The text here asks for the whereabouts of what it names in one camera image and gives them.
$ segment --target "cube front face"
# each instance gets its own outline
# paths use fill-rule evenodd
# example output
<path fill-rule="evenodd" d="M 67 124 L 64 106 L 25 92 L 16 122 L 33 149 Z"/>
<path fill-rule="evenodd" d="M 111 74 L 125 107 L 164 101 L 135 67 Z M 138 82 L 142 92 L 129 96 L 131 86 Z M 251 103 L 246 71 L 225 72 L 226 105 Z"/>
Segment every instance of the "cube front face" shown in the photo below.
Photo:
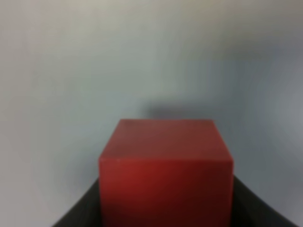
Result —
<path fill-rule="evenodd" d="M 105 227 L 227 227 L 232 160 L 100 158 Z"/>

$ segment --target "wall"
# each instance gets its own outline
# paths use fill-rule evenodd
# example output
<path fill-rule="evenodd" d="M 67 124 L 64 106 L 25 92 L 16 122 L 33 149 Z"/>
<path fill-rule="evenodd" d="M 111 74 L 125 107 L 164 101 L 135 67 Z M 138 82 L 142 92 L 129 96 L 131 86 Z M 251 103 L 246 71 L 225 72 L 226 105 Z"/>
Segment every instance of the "wall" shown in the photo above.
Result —
<path fill-rule="evenodd" d="M 236 175 L 303 225 L 302 3 L 3 0 L 0 225 L 50 226 L 120 118 L 216 123 Z"/>

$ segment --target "cube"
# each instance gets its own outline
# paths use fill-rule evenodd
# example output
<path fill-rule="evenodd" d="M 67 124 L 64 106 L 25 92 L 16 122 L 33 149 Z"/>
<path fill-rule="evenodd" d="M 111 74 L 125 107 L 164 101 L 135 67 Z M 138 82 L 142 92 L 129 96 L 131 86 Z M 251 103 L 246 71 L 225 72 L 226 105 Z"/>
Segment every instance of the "cube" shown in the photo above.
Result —
<path fill-rule="evenodd" d="M 99 158 L 104 227 L 227 227 L 232 184 L 211 120 L 121 120 Z"/>

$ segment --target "cube top face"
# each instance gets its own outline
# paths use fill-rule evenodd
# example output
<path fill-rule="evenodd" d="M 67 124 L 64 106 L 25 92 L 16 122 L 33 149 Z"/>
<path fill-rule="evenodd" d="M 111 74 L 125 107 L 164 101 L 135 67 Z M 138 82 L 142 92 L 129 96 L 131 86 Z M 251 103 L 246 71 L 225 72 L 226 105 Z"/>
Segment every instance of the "cube top face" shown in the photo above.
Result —
<path fill-rule="evenodd" d="M 232 162 L 212 120 L 120 120 L 102 159 Z"/>

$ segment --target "red block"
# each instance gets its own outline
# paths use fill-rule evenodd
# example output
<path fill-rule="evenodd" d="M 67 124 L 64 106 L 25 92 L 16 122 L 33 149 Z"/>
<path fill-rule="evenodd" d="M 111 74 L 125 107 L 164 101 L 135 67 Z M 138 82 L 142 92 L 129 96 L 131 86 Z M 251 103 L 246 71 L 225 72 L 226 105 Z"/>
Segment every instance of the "red block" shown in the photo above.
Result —
<path fill-rule="evenodd" d="M 213 121 L 121 120 L 99 158 L 105 227 L 227 227 L 233 160 Z"/>

